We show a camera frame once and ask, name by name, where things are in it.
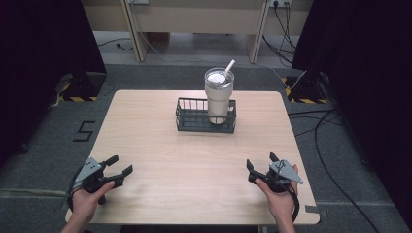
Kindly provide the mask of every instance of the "black wire basket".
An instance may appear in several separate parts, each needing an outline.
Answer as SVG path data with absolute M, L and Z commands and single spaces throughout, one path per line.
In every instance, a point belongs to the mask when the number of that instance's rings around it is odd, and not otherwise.
M 179 98 L 176 124 L 179 131 L 233 133 L 236 125 L 236 101 L 229 100 L 227 116 L 209 116 L 207 99 Z

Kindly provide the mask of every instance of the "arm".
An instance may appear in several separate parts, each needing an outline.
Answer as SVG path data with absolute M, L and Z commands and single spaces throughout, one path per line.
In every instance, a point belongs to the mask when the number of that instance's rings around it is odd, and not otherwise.
M 293 169 L 297 173 L 296 165 L 293 165 Z M 270 190 L 269 186 L 267 186 L 267 184 L 260 179 L 256 179 L 256 184 L 266 195 L 269 211 L 273 217 L 275 217 L 279 232 L 294 233 L 292 220 L 294 202 L 292 197 L 286 191 L 282 193 L 273 192 Z M 297 195 L 297 183 L 291 182 L 291 186 L 294 188 Z
M 88 193 L 83 189 L 77 190 L 73 194 L 73 213 L 61 233 L 83 233 L 93 219 L 100 197 L 114 185 L 115 182 L 106 183 L 94 193 Z

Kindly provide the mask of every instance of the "power strip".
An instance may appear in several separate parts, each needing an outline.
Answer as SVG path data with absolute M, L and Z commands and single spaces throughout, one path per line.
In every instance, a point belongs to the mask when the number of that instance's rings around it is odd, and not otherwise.
M 278 8 L 286 8 L 287 5 L 291 6 L 292 0 L 269 0 L 269 7 L 275 7 L 275 1 L 278 2 Z

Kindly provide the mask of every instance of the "light wood tabletop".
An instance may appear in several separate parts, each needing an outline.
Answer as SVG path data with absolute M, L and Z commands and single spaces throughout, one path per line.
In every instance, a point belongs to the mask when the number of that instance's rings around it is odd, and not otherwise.
M 249 158 L 268 171 L 272 151 L 296 164 L 300 212 L 295 224 L 315 224 L 318 214 L 282 96 L 275 91 L 233 91 L 236 127 L 230 133 L 178 131 L 179 97 L 206 98 L 202 90 L 120 90 L 91 152 L 113 176 L 133 165 L 122 187 L 111 190 L 92 222 L 115 224 L 275 224 L 260 189 L 248 182 Z

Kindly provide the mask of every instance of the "white straw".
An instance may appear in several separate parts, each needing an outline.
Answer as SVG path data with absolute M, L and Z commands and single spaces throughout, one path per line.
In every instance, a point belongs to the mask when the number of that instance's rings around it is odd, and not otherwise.
M 234 64 L 234 60 L 231 60 L 229 65 L 226 67 L 226 69 L 224 70 L 224 76 L 227 77 L 227 73 L 229 72 L 229 70 L 231 69 L 231 67 Z

